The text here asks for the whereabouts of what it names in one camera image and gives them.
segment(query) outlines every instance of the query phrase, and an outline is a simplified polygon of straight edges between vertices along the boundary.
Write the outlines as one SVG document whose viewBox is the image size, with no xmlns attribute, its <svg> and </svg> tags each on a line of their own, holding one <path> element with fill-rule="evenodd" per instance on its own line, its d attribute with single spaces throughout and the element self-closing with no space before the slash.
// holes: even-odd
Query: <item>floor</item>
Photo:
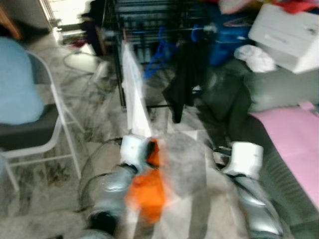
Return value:
<svg viewBox="0 0 319 239">
<path fill-rule="evenodd" d="M 60 97 L 85 128 L 72 128 L 80 157 L 82 179 L 78 180 L 70 160 L 51 161 L 17 167 L 21 190 L 14 192 L 6 173 L 0 177 L 0 238 L 49 239 L 62 235 L 79 238 L 85 228 L 88 195 L 98 184 L 89 179 L 108 172 L 120 160 L 119 137 L 128 133 L 125 110 L 120 106 L 112 59 L 109 71 L 93 84 L 90 81 L 100 59 L 59 46 L 53 35 L 26 45 L 48 64 Z M 147 82 L 146 101 L 164 103 L 161 90 L 170 79 L 158 72 Z M 52 101 L 47 89 L 39 88 L 43 100 Z M 232 184 L 211 166 L 211 150 L 205 142 L 222 133 L 221 125 L 199 107 L 185 108 L 180 124 L 174 124 L 168 108 L 149 112 L 152 130 L 165 145 L 169 168 L 170 195 L 163 217 L 154 227 L 146 226 L 137 212 L 128 210 L 119 238 L 248 238 Z M 46 155 L 67 151 L 64 135 Z"/>
</svg>

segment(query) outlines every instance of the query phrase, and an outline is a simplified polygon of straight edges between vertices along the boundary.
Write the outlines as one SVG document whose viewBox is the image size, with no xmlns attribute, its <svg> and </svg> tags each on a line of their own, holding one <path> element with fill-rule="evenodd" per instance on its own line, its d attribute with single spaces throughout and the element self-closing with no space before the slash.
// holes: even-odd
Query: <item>drying rack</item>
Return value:
<svg viewBox="0 0 319 239">
<path fill-rule="evenodd" d="M 164 29 L 161 38 L 168 42 L 189 38 L 193 26 L 202 20 L 193 8 L 195 3 L 195 0 L 106 0 L 103 27 L 115 33 L 112 46 L 121 106 L 126 106 L 120 57 L 122 40 L 127 38 L 139 62 L 148 64 L 159 45 L 160 28 Z"/>
</svg>

